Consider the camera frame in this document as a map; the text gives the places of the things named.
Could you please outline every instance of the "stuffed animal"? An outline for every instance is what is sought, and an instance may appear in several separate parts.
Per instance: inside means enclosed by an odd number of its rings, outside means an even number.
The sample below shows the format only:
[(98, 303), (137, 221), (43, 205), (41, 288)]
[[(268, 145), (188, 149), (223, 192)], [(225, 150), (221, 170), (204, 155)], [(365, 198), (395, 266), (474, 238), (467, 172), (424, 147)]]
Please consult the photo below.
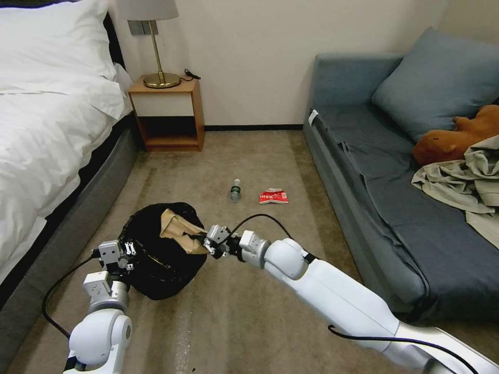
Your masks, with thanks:
[(473, 144), (499, 135), (499, 105), (486, 105), (475, 119), (454, 117), (454, 131), (431, 130), (414, 147), (412, 154), (420, 165), (464, 159)]

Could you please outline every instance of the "nightstand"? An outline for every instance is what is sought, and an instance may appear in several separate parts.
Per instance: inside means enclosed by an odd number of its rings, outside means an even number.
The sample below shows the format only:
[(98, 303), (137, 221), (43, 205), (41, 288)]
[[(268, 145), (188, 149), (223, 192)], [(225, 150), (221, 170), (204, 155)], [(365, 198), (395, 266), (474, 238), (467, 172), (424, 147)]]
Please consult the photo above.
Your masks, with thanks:
[(141, 77), (128, 93), (148, 152), (203, 148), (204, 117), (197, 79), (154, 89), (146, 87)]

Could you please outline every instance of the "gray sofa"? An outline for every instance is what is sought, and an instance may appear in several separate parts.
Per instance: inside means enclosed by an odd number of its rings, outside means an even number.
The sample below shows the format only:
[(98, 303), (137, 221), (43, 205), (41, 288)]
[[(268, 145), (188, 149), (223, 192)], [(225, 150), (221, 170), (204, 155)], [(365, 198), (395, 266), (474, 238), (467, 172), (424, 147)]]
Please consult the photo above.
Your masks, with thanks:
[(304, 122), (310, 152), (364, 284), (394, 312), (410, 321), (497, 319), (499, 250), (461, 211), (411, 186), (414, 143), (371, 103), (401, 60), (316, 57)]

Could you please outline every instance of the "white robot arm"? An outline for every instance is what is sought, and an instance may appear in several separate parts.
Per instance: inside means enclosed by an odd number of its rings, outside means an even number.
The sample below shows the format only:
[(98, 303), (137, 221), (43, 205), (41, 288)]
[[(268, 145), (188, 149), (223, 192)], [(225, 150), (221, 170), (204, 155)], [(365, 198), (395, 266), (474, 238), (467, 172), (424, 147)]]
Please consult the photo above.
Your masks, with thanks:
[(497, 364), (445, 331), (399, 321), (381, 297), (330, 263), (315, 258), (290, 238), (271, 244), (252, 231), (244, 231), (240, 239), (234, 239), (226, 227), (216, 225), (209, 230), (205, 246), (213, 255), (217, 251), (222, 251), (222, 256), (234, 254), (267, 270), (318, 311), (330, 330), (337, 329), (343, 336), (368, 337), (358, 343), (380, 351), (402, 367), (430, 374), (499, 374)]
[[(317, 310), (332, 332), (355, 338), (402, 367), (426, 374), (499, 374), (497, 364), (448, 333), (399, 321), (382, 298), (290, 238), (271, 244), (252, 231), (237, 237), (225, 226), (215, 225), (208, 231), (204, 246), (217, 259), (235, 255), (267, 270)], [(117, 258), (109, 258), (110, 247), (115, 248)], [(124, 253), (117, 241), (104, 242), (99, 247), (101, 259), (105, 265), (112, 261), (124, 269), (127, 264), (122, 256), (131, 254), (128, 243), (126, 248)], [(89, 274), (84, 286), (91, 296), (90, 314), (71, 333), (64, 373), (90, 369), (94, 374), (119, 374), (132, 332), (131, 321), (124, 315), (127, 287), (111, 282), (107, 271)]]

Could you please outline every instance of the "crumpled cloth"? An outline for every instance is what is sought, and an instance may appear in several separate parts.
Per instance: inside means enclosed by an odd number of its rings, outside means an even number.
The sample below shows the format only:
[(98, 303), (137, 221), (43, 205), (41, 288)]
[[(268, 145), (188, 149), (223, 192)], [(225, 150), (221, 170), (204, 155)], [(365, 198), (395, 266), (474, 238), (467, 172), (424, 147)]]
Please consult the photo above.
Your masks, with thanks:
[(472, 145), (464, 158), (423, 166), (411, 182), (465, 211), (466, 222), (499, 248), (499, 136)]

